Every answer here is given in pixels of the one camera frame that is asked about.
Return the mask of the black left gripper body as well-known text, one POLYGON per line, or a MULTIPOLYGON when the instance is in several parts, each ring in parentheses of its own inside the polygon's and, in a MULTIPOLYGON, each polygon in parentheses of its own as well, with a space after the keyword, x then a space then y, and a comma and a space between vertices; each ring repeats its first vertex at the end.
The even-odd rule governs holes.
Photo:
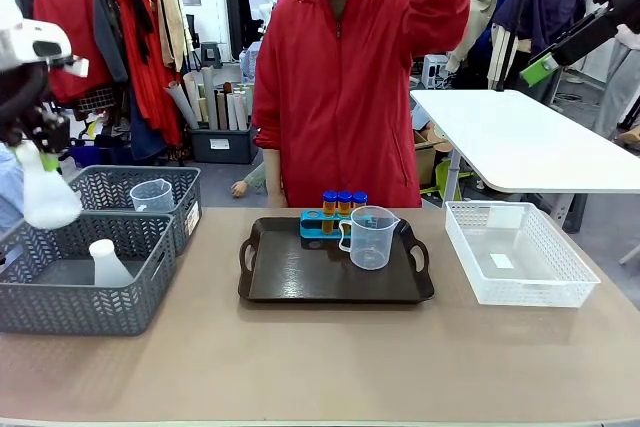
POLYGON ((40 152, 57 154, 70 145, 70 121, 44 108, 26 111, 8 124, 8 146, 32 141, 40 152))

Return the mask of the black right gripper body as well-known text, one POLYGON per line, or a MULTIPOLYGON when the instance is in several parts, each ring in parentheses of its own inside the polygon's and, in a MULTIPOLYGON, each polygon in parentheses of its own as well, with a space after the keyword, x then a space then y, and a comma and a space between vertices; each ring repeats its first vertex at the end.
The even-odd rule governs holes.
POLYGON ((529 64, 533 65, 548 54, 561 67, 574 64, 616 35, 617 26, 621 23, 618 14, 618 9, 609 6, 589 13, 533 57, 529 64))

